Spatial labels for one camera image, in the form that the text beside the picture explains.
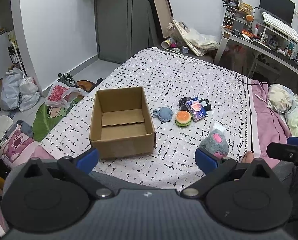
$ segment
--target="baseboard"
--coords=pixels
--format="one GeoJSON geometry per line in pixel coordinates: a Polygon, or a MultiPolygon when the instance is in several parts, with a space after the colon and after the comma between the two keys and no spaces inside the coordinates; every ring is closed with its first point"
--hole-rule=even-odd
{"type": "MultiPolygon", "coordinates": [[[[85,62],[82,62],[80,65],[76,66],[73,70],[69,71],[69,74],[72,76],[78,74],[80,71],[84,70],[86,67],[91,65],[93,62],[96,62],[99,59],[99,55],[95,55],[91,57],[90,59],[86,60],[85,62]]],[[[48,86],[45,90],[43,90],[43,97],[46,97],[49,93],[49,90],[51,88],[52,84],[48,86]]]]}

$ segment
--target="bed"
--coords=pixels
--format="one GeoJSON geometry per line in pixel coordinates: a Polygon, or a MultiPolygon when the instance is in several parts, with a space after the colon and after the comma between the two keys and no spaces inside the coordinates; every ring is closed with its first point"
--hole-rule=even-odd
{"type": "Polygon", "coordinates": [[[258,136],[262,134],[258,128],[263,130],[268,122],[272,122],[272,133],[266,131],[266,138],[286,142],[288,132],[284,131],[279,117],[270,113],[265,103],[257,102],[258,109],[255,109],[253,89],[258,86],[247,85],[250,82],[243,75],[211,63],[148,48],[117,68],[82,99],[43,139],[41,145],[56,159],[65,155],[76,157],[89,149],[92,107],[95,92],[99,89],[142,86],[151,112],[168,106],[176,113],[179,110],[178,100],[185,96],[208,99],[212,106],[208,116],[187,128],[177,127],[174,119],[162,123],[154,118],[157,148],[152,155],[99,161],[94,168],[94,171],[129,182],[181,190],[204,175],[195,164],[194,154],[213,122],[219,122],[226,128],[228,156],[237,161],[246,151],[253,151],[255,157],[266,155],[266,145],[259,142],[259,138],[263,138],[258,136]]]}

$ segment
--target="plastic bag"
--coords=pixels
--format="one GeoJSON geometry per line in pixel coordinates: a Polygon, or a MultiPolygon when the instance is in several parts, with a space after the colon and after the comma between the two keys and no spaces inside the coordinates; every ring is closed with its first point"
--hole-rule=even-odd
{"type": "Polygon", "coordinates": [[[212,50],[219,48],[219,42],[215,36],[200,34],[194,28],[190,28],[190,31],[184,35],[184,38],[200,49],[212,50]]]}
{"type": "Polygon", "coordinates": [[[26,77],[20,81],[19,89],[23,95],[34,95],[38,91],[38,86],[34,83],[32,77],[26,77]]]}
{"type": "Polygon", "coordinates": [[[8,71],[2,79],[1,108],[5,111],[19,107],[20,88],[23,72],[18,68],[8,71]]]}
{"type": "Polygon", "coordinates": [[[20,97],[20,112],[26,111],[35,106],[35,104],[39,101],[40,93],[36,92],[33,95],[22,95],[20,97]]]}
{"type": "Polygon", "coordinates": [[[81,88],[68,87],[67,85],[55,81],[45,100],[46,106],[69,108],[70,104],[77,96],[87,96],[88,93],[81,88]]]}

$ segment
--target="yellow basket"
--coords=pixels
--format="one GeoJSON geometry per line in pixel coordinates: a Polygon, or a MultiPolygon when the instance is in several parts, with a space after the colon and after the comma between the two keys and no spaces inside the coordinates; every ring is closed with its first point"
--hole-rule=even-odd
{"type": "Polygon", "coordinates": [[[242,11],[246,14],[251,14],[252,13],[252,6],[248,5],[246,3],[239,3],[239,11],[242,11]]]}

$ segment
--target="desk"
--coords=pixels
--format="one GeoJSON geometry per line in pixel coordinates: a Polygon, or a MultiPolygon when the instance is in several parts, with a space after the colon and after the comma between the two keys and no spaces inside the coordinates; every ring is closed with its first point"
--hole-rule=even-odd
{"type": "Polygon", "coordinates": [[[268,49],[267,47],[259,44],[258,42],[247,41],[244,38],[239,38],[238,36],[231,34],[223,27],[221,27],[221,29],[222,29],[223,36],[222,36],[222,39],[221,39],[221,42],[219,45],[219,49],[218,49],[215,59],[213,61],[213,63],[215,65],[219,64],[220,58],[227,46],[228,40],[233,40],[237,43],[240,43],[240,44],[245,45],[249,48],[257,50],[260,53],[267,55],[268,57],[283,64],[284,66],[286,66],[287,68],[289,68],[290,70],[292,70],[293,72],[295,72],[298,75],[298,66],[293,60],[288,59],[286,56],[283,56],[276,51],[268,49]]]}

